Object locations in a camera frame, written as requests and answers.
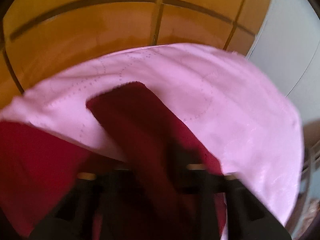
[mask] maroon fabric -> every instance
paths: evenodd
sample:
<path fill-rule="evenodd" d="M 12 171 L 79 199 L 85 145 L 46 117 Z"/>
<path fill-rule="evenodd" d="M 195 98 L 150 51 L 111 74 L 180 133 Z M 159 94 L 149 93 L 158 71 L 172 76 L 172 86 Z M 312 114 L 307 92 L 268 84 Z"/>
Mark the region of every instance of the maroon fabric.
<path fill-rule="evenodd" d="M 104 173 L 115 163 L 26 124 L 0 122 L 0 207 L 28 236 L 79 171 Z"/>
<path fill-rule="evenodd" d="M 147 192 L 148 198 L 119 197 L 119 239 L 188 239 L 194 201 L 178 195 L 169 181 L 165 152 L 177 141 L 194 150 L 211 173 L 221 174 L 218 160 L 141 83 L 98 96 L 87 106 L 122 148 Z M 103 174 L 118 163 L 26 124 L 0 122 L 0 207 L 17 232 L 28 236 L 70 190 L 78 172 Z M 222 195 L 215 202 L 221 231 L 226 221 Z M 100 222 L 95 221 L 96 239 Z"/>
<path fill-rule="evenodd" d="M 87 108 L 119 145 L 130 168 L 143 184 L 156 213 L 183 237 L 189 235 L 194 205 L 178 195 L 167 175 L 167 150 L 173 141 L 195 152 L 213 174 L 219 161 L 188 127 L 142 83 L 133 82 L 97 96 Z M 223 195 L 215 197 L 220 232 L 226 221 Z"/>

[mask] pink fabric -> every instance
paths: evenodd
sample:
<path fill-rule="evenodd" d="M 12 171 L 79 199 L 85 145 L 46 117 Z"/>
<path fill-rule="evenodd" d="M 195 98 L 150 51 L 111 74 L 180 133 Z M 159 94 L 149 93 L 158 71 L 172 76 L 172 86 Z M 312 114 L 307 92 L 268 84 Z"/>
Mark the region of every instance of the pink fabric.
<path fill-rule="evenodd" d="M 295 107 L 243 56 L 210 46 L 172 44 L 116 52 L 69 68 L 16 97 L 0 118 L 30 123 L 123 160 L 85 102 L 140 81 L 285 223 L 302 165 Z"/>

